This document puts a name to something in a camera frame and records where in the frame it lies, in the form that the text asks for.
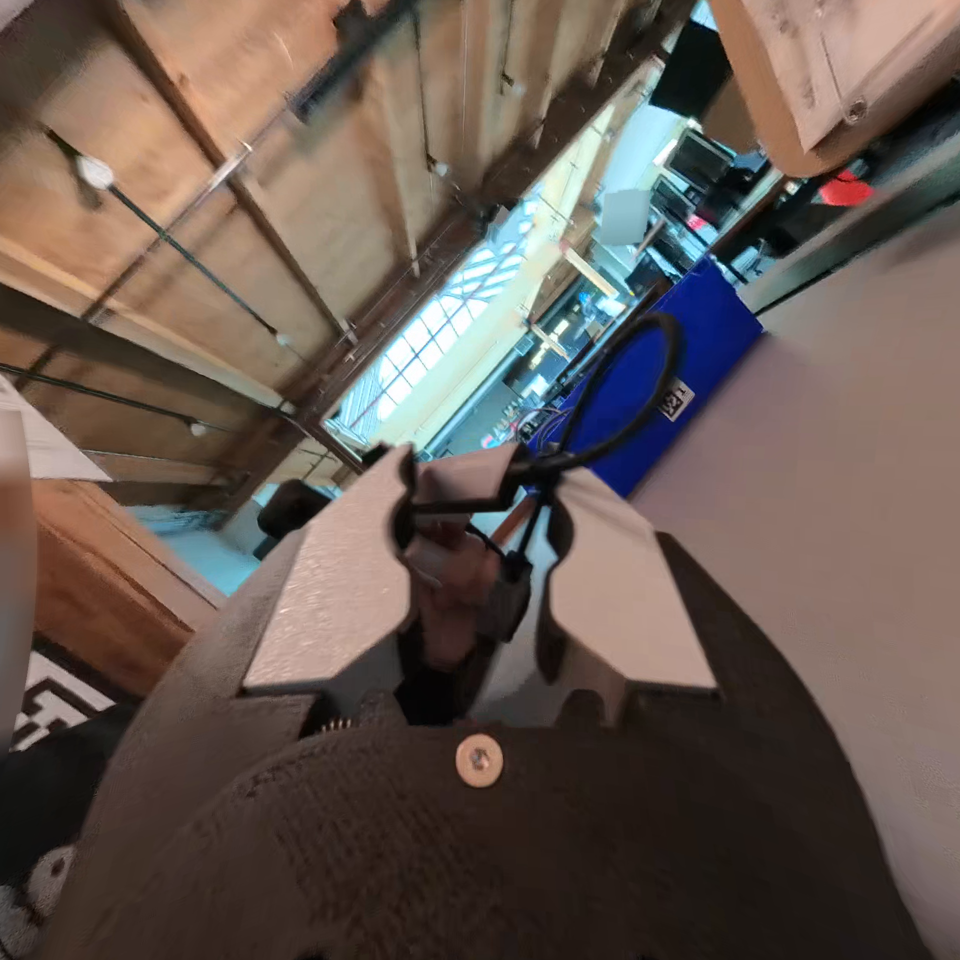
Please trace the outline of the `grey desk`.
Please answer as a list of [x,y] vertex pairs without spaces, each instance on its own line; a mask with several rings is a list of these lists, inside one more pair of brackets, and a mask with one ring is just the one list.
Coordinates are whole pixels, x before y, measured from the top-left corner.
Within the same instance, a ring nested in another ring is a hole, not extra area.
[[958,958],[958,203],[775,306],[634,504],[723,697],[537,735],[517,958]]

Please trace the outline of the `orange floor marker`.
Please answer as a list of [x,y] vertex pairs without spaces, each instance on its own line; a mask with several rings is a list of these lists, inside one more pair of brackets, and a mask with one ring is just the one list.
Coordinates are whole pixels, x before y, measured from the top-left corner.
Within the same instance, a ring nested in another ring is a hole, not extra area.
[[825,180],[817,192],[820,204],[843,210],[859,207],[873,195],[873,187],[850,170],[843,170]]

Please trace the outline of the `blue plastic bin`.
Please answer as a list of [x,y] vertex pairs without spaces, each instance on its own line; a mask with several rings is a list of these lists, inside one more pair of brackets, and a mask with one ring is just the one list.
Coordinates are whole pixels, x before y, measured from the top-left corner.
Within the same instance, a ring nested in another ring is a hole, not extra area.
[[[763,334],[761,323],[710,256],[702,257],[662,296],[654,311],[675,317],[683,334],[670,386],[637,434],[589,466],[626,499],[678,443]],[[585,406],[571,451],[587,450],[630,423],[656,385],[664,354],[663,335],[649,332],[616,355]]]

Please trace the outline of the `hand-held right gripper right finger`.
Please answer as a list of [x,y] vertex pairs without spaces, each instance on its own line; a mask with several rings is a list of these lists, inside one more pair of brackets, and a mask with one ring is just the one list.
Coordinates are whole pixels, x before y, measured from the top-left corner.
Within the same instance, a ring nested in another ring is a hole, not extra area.
[[560,478],[533,547],[535,609],[501,654],[503,724],[551,727],[582,697],[615,727],[636,694],[719,694],[654,526],[589,469]]

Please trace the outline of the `grey USB hub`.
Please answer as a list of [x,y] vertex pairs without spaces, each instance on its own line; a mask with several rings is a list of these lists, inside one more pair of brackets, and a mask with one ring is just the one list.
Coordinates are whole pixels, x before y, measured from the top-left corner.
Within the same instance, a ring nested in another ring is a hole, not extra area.
[[[656,332],[663,341],[662,362],[652,390],[630,421],[618,431],[581,451],[570,447],[607,374],[631,344]],[[525,447],[506,444],[456,457],[427,462],[417,475],[413,510],[422,516],[471,515],[503,509],[521,488],[535,489],[549,498],[564,476],[589,466],[638,435],[659,412],[685,352],[685,332],[678,318],[664,311],[631,315],[601,347],[582,390],[565,421],[558,448],[533,455]]]

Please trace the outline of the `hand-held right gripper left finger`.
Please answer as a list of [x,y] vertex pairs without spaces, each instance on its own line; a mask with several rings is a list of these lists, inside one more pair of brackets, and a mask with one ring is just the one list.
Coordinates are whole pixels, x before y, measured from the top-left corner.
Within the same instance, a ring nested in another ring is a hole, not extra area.
[[391,447],[298,531],[245,694],[365,697],[400,685],[398,636],[414,602],[396,525],[414,484],[412,447]]

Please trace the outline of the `person's left hand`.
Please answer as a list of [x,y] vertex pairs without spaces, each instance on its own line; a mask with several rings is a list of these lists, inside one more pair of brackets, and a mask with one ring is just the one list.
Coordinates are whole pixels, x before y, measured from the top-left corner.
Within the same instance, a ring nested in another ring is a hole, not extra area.
[[460,521],[417,528],[408,561],[427,666],[452,671],[474,651],[477,621],[501,566],[498,552]]

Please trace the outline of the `instruction sheet on stand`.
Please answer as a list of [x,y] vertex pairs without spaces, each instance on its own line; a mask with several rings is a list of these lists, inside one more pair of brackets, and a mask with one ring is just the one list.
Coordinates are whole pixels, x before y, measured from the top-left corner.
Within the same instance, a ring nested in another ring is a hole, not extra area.
[[711,2],[758,139],[791,177],[825,173],[958,73],[958,2]]

